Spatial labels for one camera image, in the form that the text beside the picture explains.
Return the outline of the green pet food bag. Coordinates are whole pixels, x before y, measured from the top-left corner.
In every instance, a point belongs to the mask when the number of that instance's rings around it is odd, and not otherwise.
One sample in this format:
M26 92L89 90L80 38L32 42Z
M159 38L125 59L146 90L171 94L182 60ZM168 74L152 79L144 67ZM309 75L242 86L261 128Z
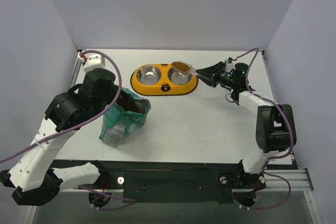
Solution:
M148 113L151 109L149 100L142 98L127 88L122 88L121 94L129 94L144 104L144 114L124 109L116 103L103 115L102 128L99 139L112 146L117 147L126 139L133 136L142 129L146 123Z

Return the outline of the clear plastic scoop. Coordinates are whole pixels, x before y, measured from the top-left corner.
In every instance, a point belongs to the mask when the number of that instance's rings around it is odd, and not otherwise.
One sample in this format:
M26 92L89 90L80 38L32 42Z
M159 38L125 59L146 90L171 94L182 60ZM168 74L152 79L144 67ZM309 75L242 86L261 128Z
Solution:
M172 68L184 75L197 75L196 69L192 67L192 65L185 63L183 61L174 61L171 63Z

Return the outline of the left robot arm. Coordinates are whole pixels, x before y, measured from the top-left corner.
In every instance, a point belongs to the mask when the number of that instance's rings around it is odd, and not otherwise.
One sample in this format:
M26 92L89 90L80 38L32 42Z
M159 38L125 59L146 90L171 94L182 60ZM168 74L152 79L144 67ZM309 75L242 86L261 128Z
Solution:
M14 189L20 206L43 206L65 189L82 185L104 187L109 171L100 161L80 166L52 168L64 144L83 126L105 114L123 94L121 73L95 68L83 83L54 97L32 143L19 152L21 159L1 171L1 183Z

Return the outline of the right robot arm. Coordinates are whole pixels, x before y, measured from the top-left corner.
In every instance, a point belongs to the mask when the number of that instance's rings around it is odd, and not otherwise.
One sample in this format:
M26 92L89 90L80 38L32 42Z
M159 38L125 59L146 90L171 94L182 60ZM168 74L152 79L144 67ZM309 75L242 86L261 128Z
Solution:
M194 70L206 85L229 90L232 102L256 116L256 146L239 162L239 170L234 175L236 184L241 187L258 180L270 161L289 156L297 142L292 107L264 98L252 89L249 71L250 65L229 61Z

